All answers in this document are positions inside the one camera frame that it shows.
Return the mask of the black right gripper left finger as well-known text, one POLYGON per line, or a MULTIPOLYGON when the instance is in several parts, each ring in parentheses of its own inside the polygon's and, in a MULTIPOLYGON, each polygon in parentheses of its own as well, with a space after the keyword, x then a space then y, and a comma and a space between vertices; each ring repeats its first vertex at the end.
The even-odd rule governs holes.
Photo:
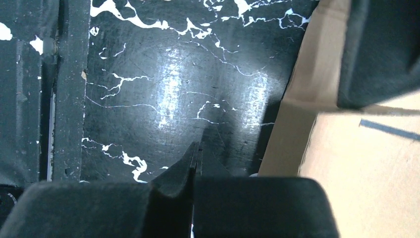
POLYGON ((199 144, 148 183, 40 182, 26 189, 3 238, 188 238, 199 144))

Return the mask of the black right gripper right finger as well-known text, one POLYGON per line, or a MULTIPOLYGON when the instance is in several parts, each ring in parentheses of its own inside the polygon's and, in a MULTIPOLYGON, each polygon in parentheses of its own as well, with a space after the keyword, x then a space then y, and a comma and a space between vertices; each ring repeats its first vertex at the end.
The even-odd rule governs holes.
POLYGON ((324 189, 310 178, 234 177, 203 131, 194 182, 197 238, 337 238, 324 189))

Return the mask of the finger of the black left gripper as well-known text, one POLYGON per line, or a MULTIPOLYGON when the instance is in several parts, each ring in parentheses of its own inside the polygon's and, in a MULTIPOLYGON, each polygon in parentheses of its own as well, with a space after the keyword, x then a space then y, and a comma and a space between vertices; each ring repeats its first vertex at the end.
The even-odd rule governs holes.
POLYGON ((419 1, 351 1, 337 106, 361 109, 419 87, 419 1))

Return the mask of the brown cardboard box sheet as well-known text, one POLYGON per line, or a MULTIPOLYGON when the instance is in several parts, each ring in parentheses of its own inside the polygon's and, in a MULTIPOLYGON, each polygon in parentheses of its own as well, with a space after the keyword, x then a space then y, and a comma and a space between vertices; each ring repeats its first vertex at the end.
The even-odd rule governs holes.
POLYGON ((321 0, 313 11, 258 175, 316 180, 343 238, 417 238, 420 93, 337 108, 349 10, 321 0))

